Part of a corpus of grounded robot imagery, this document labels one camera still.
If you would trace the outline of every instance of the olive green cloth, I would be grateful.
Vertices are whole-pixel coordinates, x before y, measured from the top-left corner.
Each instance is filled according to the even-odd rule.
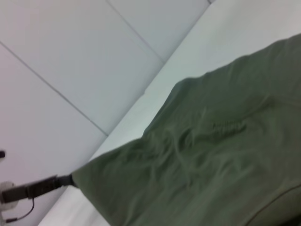
[[[301,36],[179,82],[144,135],[73,173],[112,226],[301,214]]]

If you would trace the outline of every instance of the wire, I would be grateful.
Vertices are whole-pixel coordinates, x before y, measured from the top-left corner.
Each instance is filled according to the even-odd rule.
[[[5,222],[6,222],[6,223],[12,223],[12,222],[16,222],[16,221],[22,220],[23,218],[25,218],[25,217],[27,217],[29,214],[31,214],[32,211],[33,211],[33,209],[34,209],[34,199],[32,199],[32,209],[31,209],[28,213],[26,213],[24,216],[22,216],[22,217],[20,217],[20,218],[7,219]]]

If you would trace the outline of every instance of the black knob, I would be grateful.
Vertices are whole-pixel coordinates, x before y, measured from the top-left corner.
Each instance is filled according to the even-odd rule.
[[[5,151],[0,151],[0,159],[5,157]]]

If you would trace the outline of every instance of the white wall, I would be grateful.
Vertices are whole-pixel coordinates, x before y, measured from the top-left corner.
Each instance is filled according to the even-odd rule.
[[[207,0],[2,0],[0,41],[109,134]]]
[[[81,166],[208,7],[207,0],[1,0],[0,182]],[[15,225],[34,226],[62,191]],[[22,202],[7,216],[30,209]]]
[[[0,182],[20,185],[52,175],[69,174],[84,164],[105,135],[41,82],[0,46]],[[37,225],[62,190],[36,199],[33,213],[18,222]],[[22,201],[6,217],[20,217],[31,208]]]

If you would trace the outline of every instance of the white surface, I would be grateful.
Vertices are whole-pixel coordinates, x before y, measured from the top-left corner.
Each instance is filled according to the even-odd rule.
[[[110,133],[163,66],[104,0],[1,0],[0,40]]]
[[[107,0],[166,61],[208,8],[207,0]]]
[[[88,161],[105,139],[75,111],[0,45],[0,181],[17,185],[52,175],[69,174]],[[63,190],[36,199],[36,208],[15,226],[37,225]],[[31,209],[22,201],[4,213],[20,217]]]
[[[300,21],[300,0],[215,1],[95,156],[140,137],[179,80],[201,76],[241,55],[300,33]],[[107,223],[80,191],[68,189],[40,226],[72,225]]]

